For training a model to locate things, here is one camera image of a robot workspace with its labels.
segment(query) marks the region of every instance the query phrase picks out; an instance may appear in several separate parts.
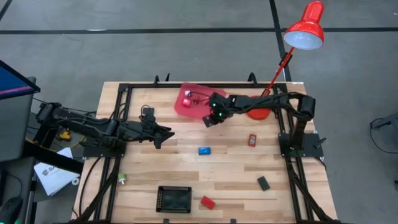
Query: white paper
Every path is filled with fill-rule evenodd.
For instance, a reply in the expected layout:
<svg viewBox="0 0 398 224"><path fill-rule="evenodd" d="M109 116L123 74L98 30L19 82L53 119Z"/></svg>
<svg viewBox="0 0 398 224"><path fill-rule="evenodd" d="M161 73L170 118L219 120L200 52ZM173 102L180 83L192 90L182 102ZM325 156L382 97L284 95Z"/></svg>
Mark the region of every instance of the white paper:
<svg viewBox="0 0 398 224"><path fill-rule="evenodd" d="M69 147L62 149L57 153L72 158L72 152ZM80 176L79 174L65 171L43 162L35 165L34 169L48 196L53 196L73 179Z"/></svg>

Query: black tray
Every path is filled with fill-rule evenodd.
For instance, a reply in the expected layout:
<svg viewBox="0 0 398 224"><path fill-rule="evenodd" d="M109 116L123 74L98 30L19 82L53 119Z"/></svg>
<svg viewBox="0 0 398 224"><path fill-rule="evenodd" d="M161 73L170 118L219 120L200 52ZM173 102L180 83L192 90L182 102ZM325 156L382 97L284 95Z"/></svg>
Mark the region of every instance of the black tray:
<svg viewBox="0 0 398 224"><path fill-rule="evenodd" d="M156 212L190 213L191 187L159 186Z"/></svg>

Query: blue block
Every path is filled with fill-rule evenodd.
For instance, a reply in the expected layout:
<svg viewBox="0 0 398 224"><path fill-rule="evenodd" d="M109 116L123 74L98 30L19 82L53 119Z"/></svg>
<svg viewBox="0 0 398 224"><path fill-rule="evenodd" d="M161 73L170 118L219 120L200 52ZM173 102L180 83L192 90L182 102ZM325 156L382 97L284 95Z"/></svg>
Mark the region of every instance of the blue block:
<svg viewBox="0 0 398 224"><path fill-rule="evenodd" d="M210 147L200 147L199 148L199 155L210 155L211 149Z"/></svg>

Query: wooden table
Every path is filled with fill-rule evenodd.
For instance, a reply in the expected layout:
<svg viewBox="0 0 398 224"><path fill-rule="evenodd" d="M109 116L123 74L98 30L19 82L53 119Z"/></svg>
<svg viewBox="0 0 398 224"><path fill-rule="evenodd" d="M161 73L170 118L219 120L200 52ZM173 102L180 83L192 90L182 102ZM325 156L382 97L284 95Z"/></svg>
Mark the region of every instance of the wooden table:
<svg viewBox="0 0 398 224"><path fill-rule="evenodd" d="M119 82L104 84L98 118L108 118L112 113L118 86ZM287 83L287 87L289 91L305 93L303 83ZM171 127L175 136L164 142L160 150L156 150L151 142L127 145L120 166L127 181L125 185L118 184L116 189L112 222L161 223L164 218L173 223L229 223L232 218L238 223L295 222L286 164L279 151L279 125L275 116L271 113L264 121L255 121L245 114L234 115L223 124L206 128L202 121L177 115L174 101L178 91L178 88L133 90L128 120L138 121L141 106L147 104L155 108L156 121ZM262 89L226 88L224 91L227 94L258 95ZM306 131L313 130L311 121ZM257 135L256 147L247 145L250 134ZM199 156L198 147L201 146L210 146L211 155ZM82 183L94 161L92 158L85 162L75 210L78 209ZM83 210L98 191L103 161L101 159L97 163L90 175L83 196ZM325 168L314 158L303 158L303 163L310 193L326 214L336 218ZM271 186L265 192L257 183L261 176L265 176ZM155 212L160 185L192 187L192 212ZM302 216L306 218L303 199L297 191ZM204 195L216 202L213 210L200 204ZM107 205L108 195L103 200L102 218Z"/></svg>

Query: monitor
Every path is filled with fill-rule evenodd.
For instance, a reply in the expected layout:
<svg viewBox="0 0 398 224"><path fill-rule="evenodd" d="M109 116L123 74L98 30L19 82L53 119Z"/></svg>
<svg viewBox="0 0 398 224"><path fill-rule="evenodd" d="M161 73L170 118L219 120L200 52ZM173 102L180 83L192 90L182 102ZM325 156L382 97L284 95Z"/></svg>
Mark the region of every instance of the monitor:
<svg viewBox="0 0 398 224"><path fill-rule="evenodd" d="M0 100L40 92L40 88L0 60Z"/></svg>

